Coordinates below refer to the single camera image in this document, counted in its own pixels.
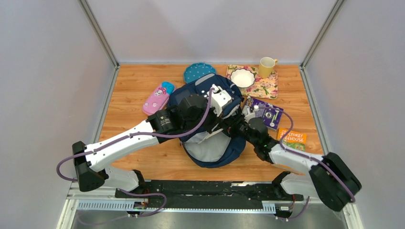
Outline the navy blue student backpack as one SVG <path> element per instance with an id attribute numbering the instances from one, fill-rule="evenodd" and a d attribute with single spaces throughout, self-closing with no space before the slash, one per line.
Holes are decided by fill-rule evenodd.
<path id="1" fill-rule="evenodd" d="M 224 120 L 231 121 L 241 114 L 240 103 L 244 98 L 240 90 L 229 79 L 214 73 L 176 89 L 169 96 L 167 106 L 179 105 L 183 98 L 191 94 L 207 95 L 212 85 L 222 88 L 231 96 L 231 103 L 223 108 Z M 191 160 L 205 168 L 222 167 L 233 162 L 239 158 L 246 145 L 241 137 L 227 136 L 219 125 L 215 126 L 211 134 L 201 126 L 192 134 L 181 137 L 180 142 Z"/>

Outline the purple paperback book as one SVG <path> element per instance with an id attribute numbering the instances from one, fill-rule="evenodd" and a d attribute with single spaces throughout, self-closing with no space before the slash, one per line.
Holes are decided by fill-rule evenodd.
<path id="1" fill-rule="evenodd" d="M 256 111 L 258 118 L 261 118 L 264 121 L 264 124 L 271 130 L 278 130 L 278 126 L 281 120 L 283 108 L 277 107 L 270 103 L 266 103 L 262 100 L 253 98 L 251 96 L 247 97 L 245 105 L 253 106 L 258 105 L 259 110 Z"/>

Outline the pink cartoon pencil case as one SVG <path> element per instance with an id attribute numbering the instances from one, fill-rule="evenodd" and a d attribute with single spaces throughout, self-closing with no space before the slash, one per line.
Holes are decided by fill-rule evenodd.
<path id="1" fill-rule="evenodd" d="M 170 82 L 162 82 L 143 104 L 143 113 L 152 115 L 158 110 L 161 110 L 167 104 L 169 96 L 174 91 L 175 85 Z"/>

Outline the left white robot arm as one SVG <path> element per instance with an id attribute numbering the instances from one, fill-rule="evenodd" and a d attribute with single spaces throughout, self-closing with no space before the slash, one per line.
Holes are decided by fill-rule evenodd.
<path id="1" fill-rule="evenodd" d="M 140 149 L 182 138 L 204 127 L 211 130 L 232 102 L 224 92 L 210 91 L 206 95 L 191 94 L 180 104 L 159 110 L 135 127 L 107 140 L 85 144 L 73 143 L 73 160 L 79 190 L 89 192 L 102 186 L 128 191 L 134 198 L 142 197 L 146 185 L 138 171 L 111 167 L 111 163 Z"/>

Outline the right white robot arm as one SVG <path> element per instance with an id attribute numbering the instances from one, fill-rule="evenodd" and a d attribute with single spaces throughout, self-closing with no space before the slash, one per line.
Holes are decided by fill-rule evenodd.
<path id="1" fill-rule="evenodd" d="M 238 114 L 224 120 L 221 125 L 229 136 L 241 137 L 254 147 L 262 161 L 283 165 L 291 173 L 280 177 L 272 187 L 279 200 L 290 194 L 318 198 L 333 211 L 341 211 L 348 203 L 355 202 L 355 195 L 362 184 L 336 153 L 325 156 L 306 153 L 286 146 L 272 138 L 260 118 L 245 119 Z"/>

